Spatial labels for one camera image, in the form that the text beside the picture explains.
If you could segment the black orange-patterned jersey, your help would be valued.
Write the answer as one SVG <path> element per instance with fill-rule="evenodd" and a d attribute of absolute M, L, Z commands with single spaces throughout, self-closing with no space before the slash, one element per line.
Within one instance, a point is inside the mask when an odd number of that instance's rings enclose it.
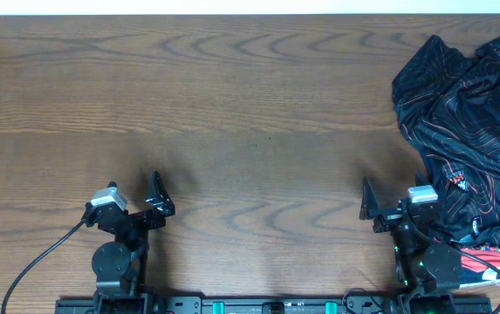
<path fill-rule="evenodd" d="M 441 203 L 429 233 L 500 249 L 500 37 L 466 57 L 433 36 L 392 86 L 398 127 Z"/>

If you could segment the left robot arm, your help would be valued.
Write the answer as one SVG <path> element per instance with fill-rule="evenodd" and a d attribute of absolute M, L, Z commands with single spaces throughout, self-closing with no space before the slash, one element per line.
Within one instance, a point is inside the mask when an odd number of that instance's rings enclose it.
<path fill-rule="evenodd" d="M 158 171 L 152 172 L 146 203 L 150 208 L 129 213 L 127 199 L 115 182 L 97 191 L 86 204 L 82 221 L 114 236 L 93 254 L 96 275 L 95 313 L 164 313 L 162 299 L 146 286 L 148 232 L 166 226 L 175 205 Z"/>

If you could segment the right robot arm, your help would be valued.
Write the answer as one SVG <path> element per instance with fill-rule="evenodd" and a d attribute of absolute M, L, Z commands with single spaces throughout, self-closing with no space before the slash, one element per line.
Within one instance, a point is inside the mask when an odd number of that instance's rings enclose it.
<path fill-rule="evenodd" d="M 427 227 L 440 207 L 438 194 L 422 174 L 408 197 L 383 208 L 367 178 L 362 183 L 360 219 L 373 222 L 375 233 L 389 233 L 394 242 L 396 275 L 405 284 L 391 300 L 371 299 L 381 313 L 456 312 L 450 293 L 459 287 L 461 255 L 428 235 Z"/>

